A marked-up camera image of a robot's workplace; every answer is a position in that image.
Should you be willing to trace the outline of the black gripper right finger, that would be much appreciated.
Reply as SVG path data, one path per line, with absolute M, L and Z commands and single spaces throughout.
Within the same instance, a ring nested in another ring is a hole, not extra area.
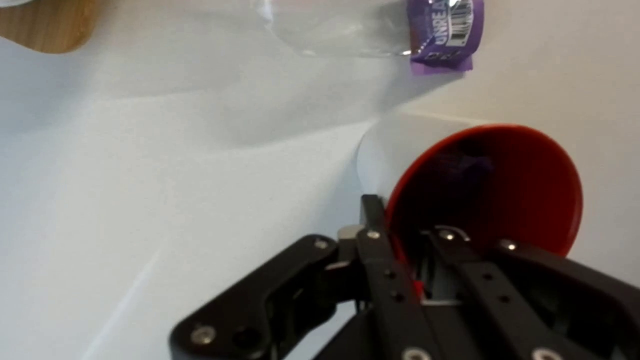
M 455 226 L 420 243 L 429 301 L 450 301 L 489 360 L 640 360 L 637 286 L 511 238 L 481 252 Z

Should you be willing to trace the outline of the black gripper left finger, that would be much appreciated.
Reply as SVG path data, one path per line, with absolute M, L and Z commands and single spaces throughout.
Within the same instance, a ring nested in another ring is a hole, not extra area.
M 326 354 L 403 360 L 436 353 L 410 270 L 396 258 L 385 203 L 360 199 L 354 236 L 307 234 L 181 320 L 173 360 L 284 360 L 342 302 L 356 307 Z

